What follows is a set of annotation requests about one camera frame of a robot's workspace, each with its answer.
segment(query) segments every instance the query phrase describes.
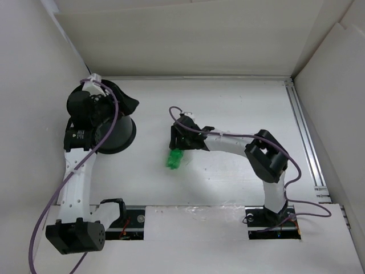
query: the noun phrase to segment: red wire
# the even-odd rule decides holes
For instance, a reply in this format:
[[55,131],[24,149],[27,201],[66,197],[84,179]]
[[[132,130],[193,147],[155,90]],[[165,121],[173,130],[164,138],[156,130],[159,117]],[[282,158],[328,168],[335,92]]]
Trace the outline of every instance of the red wire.
[[127,222],[125,223],[123,230],[121,231],[119,238],[121,238],[124,234],[125,228],[127,227],[127,225],[129,225],[129,222],[131,221],[131,217],[128,218]]

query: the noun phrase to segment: green object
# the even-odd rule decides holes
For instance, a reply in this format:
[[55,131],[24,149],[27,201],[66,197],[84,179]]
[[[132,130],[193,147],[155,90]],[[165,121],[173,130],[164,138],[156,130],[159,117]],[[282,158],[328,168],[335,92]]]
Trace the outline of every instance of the green object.
[[183,150],[171,150],[169,158],[167,159],[166,166],[169,167],[171,170],[176,170],[179,168],[181,160],[184,156]]

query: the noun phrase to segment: robotic arm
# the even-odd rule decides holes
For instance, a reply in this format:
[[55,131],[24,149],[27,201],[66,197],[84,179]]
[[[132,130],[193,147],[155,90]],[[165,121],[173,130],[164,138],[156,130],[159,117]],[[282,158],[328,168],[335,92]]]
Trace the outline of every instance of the robotic arm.
[[[214,127],[200,129],[194,123],[194,116],[190,112],[180,115],[171,127],[170,149],[225,151],[246,157],[255,174],[263,181],[265,192],[265,216],[271,223],[278,223],[286,213],[287,201],[284,196],[284,178],[288,158],[267,143],[252,138],[228,137],[224,135],[209,135],[209,132],[221,132]],[[203,131],[200,134],[189,131],[181,125],[193,130]],[[282,146],[267,130],[260,130],[257,134],[276,145]]]
[[[128,97],[114,83],[101,80],[92,74],[90,80],[97,80],[112,89],[119,113],[117,123],[97,152],[113,154],[126,149],[134,140],[136,127],[129,117],[139,102]],[[113,222],[125,223],[126,208],[122,199],[103,200],[99,208],[90,213],[91,172],[96,153],[77,170],[75,167],[88,155],[110,129],[115,114],[112,96],[92,82],[77,87],[68,97],[67,111],[70,120],[64,136],[64,155],[67,177],[74,175],[63,187],[57,221],[46,227],[46,238],[61,253],[100,251],[104,247],[105,231]]]

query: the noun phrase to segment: black cylinder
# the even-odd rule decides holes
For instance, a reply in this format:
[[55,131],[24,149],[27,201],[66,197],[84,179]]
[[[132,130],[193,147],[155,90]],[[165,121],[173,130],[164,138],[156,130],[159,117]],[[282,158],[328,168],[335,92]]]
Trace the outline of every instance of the black cylinder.
[[[110,129],[112,122],[105,123],[101,126],[100,132],[102,138]],[[136,137],[136,124],[129,116],[121,117],[116,121],[115,127],[108,137],[108,139],[103,143],[103,145],[98,149],[99,153],[102,154],[115,154],[120,151],[125,150],[129,147]]]

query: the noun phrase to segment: screw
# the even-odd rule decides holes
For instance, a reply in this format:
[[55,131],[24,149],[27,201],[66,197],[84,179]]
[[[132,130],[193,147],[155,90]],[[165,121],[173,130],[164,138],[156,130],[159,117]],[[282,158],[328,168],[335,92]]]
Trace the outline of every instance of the screw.
[[249,221],[250,223],[254,221],[252,213],[248,213],[246,218],[247,218],[247,221]]
[[138,217],[137,217],[137,221],[139,223],[144,223],[144,219],[145,219],[144,215],[138,215]]

